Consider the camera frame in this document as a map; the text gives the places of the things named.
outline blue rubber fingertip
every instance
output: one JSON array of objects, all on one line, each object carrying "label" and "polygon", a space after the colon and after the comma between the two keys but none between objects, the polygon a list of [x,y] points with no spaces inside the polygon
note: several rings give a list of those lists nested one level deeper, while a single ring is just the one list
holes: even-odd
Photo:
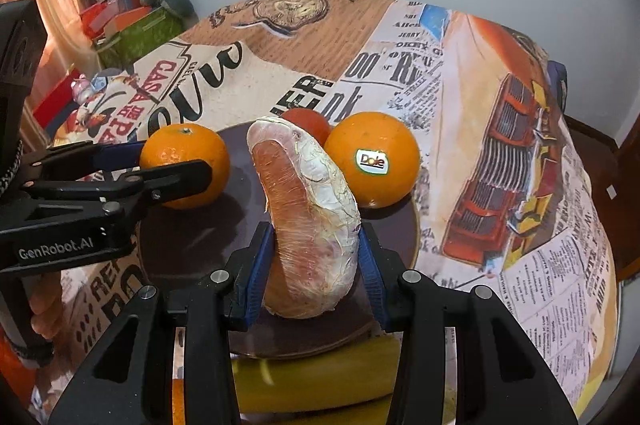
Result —
[{"label": "blue rubber fingertip", "polygon": [[273,226],[265,232],[260,249],[254,260],[254,267],[249,277],[246,287],[246,310],[244,312],[244,323],[247,328],[251,327],[258,319],[260,308],[262,307],[262,297],[267,286],[269,270],[275,248],[275,235]]},{"label": "blue rubber fingertip", "polygon": [[358,233],[358,240],[358,266],[360,266],[360,273],[369,298],[371,313],[373,313],[373,317],[380,326],[385,329],[390,321],[386,311],[385,285],[382,281],[380,270],[378,270],[378,265],[373,258],[371,244],[362,227]]}]

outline blue patch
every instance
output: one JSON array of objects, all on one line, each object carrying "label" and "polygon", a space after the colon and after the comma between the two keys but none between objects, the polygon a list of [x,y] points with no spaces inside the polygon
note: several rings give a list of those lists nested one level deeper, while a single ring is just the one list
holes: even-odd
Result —
[{"label": "blue patch", "polygon": [[426,29],[438,42],[442,42],[448,25],[449,10],[431,4],[427,4],[422,10],[420,26]]}]

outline metal pin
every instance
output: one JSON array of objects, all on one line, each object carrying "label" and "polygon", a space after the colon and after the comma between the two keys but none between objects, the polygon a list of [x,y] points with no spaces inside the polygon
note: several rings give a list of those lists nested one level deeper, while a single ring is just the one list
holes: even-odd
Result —
[{"label": "metal pin", "polygon": [[494,294],[494,292],[491,291],[491,288],[484,285],[476,286],[474,288],[474,291],[476,295],[479,296],[481,299],[490,299],[491,296]]},{"label": "metal pin", "polygon": [[416,270],[407,270],[402,274],[402,278],[411,284],[419,282],[422,278],[419,271]]},{"label": "metal pin", "polygon": [[115,214],[120,209],[120,204],[117,201],[107,201],[103,204],[102,209],[107,214]]},{"label": "metal pin", "polygon": [[142,288],[140,288],[140,290],[138,291],[138,295],[140,295],[140,298],[145,300],[152,299],[156,296],[156,293],[158,293],[158,290],[155,286],[151,285],[142,286]]},{"label": "metal pin", "polygon": [[209,278],[213,282],[220,284],[221,282],[228,280],[229,277],[231,277],[231,275],[229,275],[227,270],[215,270]]}]

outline newspaper print tablecloth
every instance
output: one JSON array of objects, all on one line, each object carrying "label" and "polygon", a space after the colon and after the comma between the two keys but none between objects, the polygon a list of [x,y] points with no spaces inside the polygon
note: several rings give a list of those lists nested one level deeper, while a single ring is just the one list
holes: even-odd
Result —
[{"label": "newspaper print tablecloth", "polygon": [[[519,32],[419,2],[249,0],[112,80],[56,144],[144,139],[182,121],[221,130],[294,106],[331,124],[364,110],[396,116],[422,158],[416,267],[499,293],[579,410],[612,355],[616,285],[546,59]],[[143,275],[132,255],[65,281],[72,371]]]}]

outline baseboard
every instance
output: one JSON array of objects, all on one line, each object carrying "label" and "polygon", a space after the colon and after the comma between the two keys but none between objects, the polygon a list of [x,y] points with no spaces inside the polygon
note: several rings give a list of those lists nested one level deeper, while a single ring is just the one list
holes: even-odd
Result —
[{"label": "baseboard", "polygon": [[589,136],[590,138],[593,138],[594,140],[599,141],[603,145],[606,145],[607,147],[609,147],[609,149],[613,154],[618,152],[618,144],[612,137],[607,136],[606,134],[600,132],[598,129],[594,129],[593,127],[590,127],[586,123],[578,121],[577,119],[572,118],[571,116],[564,115],[564,120],[566,121],[566,124],[569,127],[569,129],[573,129],[577,132],[584,134],[585,136]]}]

